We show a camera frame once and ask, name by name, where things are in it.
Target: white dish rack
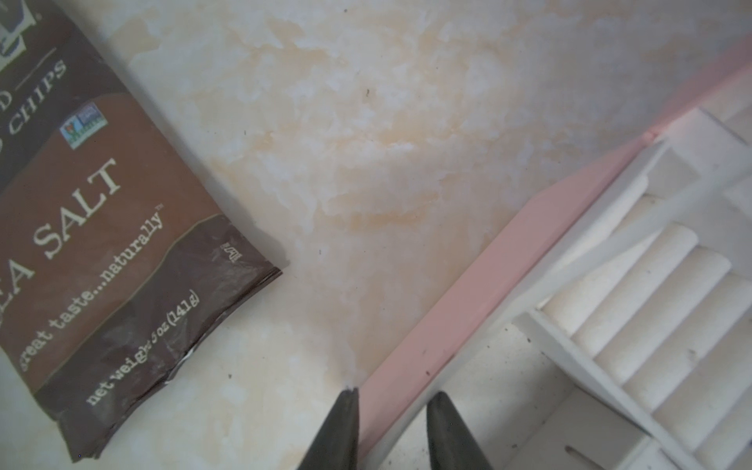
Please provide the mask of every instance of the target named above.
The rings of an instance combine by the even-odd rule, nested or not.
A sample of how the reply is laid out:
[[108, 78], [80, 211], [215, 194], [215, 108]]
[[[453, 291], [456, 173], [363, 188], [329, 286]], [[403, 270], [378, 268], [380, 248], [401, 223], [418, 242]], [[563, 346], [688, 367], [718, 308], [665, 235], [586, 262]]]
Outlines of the white dish rack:
[[537, 304], [515, 324], [685, 470], [752, 468], [748, 81], [641, 152], [508, 307]]

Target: brown chip bag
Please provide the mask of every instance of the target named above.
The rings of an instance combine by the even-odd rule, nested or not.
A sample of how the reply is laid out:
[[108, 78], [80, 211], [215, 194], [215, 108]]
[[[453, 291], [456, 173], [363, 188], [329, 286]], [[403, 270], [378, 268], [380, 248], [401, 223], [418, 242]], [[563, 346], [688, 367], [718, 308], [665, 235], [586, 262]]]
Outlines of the brown chip bag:
[[280, 270], [54, 3], [0, 7], [0, 345], [97, 457]]

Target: white countertop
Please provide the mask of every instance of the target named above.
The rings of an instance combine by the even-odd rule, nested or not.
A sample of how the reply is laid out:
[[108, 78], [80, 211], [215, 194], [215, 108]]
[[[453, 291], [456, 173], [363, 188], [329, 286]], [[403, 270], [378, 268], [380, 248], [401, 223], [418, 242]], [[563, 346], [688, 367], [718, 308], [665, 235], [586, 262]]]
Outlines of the white countertop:
[[[76, 468], [294, 468], [530, 196], [752, 30], [746, 0], [61, 3], [284, 269]], [[515, 351], [519, 399], [556, 372]], [[0, 468], [71, 465], [0, 358]]]

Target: pink wooden strip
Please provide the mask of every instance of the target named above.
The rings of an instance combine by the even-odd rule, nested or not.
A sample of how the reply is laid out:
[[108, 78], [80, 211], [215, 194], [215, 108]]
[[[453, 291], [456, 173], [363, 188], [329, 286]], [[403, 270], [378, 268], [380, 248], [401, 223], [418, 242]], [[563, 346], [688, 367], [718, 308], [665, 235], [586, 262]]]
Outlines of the pink wooden strip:
[[745, 36], [713, 63], [684, 82], [663, 106], [650, 130], [656, 135], [660, 134], [679, 116], [745, 72], [752, 72], [752, 34]]
[[650, 134], [635, 138], [525, 204], [360, 387], [361, 457], [652, 140]]

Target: marble countertop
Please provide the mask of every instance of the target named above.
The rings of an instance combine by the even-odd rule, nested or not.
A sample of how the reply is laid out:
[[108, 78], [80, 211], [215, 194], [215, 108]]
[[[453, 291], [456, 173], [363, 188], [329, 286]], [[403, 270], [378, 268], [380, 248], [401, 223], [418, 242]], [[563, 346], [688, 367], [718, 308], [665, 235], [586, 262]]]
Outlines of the marble countertop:
[[[61, 3], [285, 271], [76, 468], [294, 468], [530, 196], [752, 30], [746, 0]], [[0, 467], [70, 465], [0, 357]]]

